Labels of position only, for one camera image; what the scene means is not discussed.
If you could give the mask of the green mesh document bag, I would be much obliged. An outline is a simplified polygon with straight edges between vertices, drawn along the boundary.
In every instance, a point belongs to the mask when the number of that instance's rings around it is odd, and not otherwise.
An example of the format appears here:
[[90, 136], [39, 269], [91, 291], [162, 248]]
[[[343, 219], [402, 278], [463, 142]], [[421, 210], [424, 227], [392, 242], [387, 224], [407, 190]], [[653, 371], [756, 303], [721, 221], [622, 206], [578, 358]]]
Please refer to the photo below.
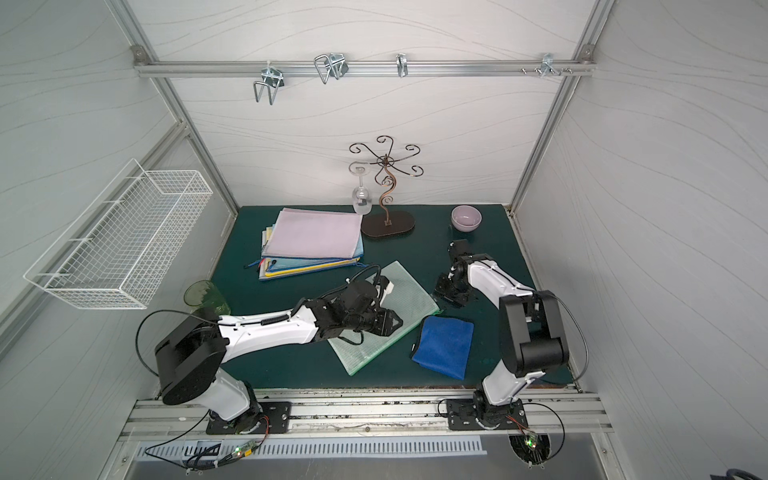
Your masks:
[[387, 337], [365, 333], [361, 345], [350, 345], [340, 339], [329, 341], [342, 366], [349, 376], [354, 376], [370, 362], [413, 331], [423, 318], [436, 314], [437, 304], [410, 273], [394, 261], [382, 269], [382, 276], [393, 285], [386, 293], [381, 305], [396, 313], [403, 324]]

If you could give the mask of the blue microfibre cloth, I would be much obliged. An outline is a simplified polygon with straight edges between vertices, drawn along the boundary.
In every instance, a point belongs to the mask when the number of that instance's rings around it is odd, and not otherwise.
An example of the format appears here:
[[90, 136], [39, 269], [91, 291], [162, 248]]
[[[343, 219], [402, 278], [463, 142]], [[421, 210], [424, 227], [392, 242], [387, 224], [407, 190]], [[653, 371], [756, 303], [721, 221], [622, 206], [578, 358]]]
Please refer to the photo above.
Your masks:
[[419, 366], [451, 377], [465, 378], [474, 324], [458, 318], [428, 316], [421, 324], [411, 360]]

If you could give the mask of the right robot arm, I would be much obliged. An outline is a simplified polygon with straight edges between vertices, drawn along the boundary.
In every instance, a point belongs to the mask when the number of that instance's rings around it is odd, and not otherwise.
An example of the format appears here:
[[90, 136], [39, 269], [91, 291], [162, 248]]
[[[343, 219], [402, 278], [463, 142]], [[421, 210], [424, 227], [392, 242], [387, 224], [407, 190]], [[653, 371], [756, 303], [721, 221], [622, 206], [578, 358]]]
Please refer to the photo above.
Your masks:
[[439, 275], [434, 293], [462, 308], [477, 294], [498, 311], [500, 360], [470, 401], [447, 407], [457, 428], [495, 430], [527, 426], [522, 393], [550, 371], [568, 364], [570, 350], [557, 295], [535, 290], [503, 271], [466, 240], [449, 244], [451, 267]]

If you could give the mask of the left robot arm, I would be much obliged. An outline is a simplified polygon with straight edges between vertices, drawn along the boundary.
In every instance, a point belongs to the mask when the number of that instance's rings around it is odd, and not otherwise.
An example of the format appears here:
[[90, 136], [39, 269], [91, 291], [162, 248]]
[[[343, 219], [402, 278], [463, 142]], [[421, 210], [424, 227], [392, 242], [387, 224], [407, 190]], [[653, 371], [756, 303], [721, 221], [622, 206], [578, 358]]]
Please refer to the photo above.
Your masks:
[[154, 349], [161, 401], [169, 406], [198, 404], [229, 432], [249, 433], [266, 423], [253, 388], [223, 369], [249, 353], [284, 345], [340, 338], [346, 331], [389, 337], [403, 320], [384, 307], [393, 283], [380, 273], [355, 276], [289, 309], [264, 314], [218, 316], [210, 308], [185, 316]]

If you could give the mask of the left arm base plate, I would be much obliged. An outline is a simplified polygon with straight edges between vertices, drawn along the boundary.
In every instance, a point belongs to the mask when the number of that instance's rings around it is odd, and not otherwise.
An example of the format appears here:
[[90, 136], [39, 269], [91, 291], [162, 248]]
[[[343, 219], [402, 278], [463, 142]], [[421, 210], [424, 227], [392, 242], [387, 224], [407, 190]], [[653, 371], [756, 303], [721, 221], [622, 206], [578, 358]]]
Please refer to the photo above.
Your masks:
[[216, 413], [206, 426], [209, 435], [283, 434], [288, 430], [292, 403], [267, 401], [252, 406], [233, 420], [223, 420]]

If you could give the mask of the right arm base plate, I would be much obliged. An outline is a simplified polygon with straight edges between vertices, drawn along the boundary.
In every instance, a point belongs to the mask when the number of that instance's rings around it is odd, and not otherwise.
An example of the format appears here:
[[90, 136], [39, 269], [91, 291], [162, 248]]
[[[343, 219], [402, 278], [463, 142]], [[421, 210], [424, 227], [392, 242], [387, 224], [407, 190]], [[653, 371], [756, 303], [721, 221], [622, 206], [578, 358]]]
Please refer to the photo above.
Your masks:
[[448, 428], [451, 431], [523, 431], [529, 429], [523, 402], [518, 399], [495, 406], [480, 396], [451, 399], [446, 402]]

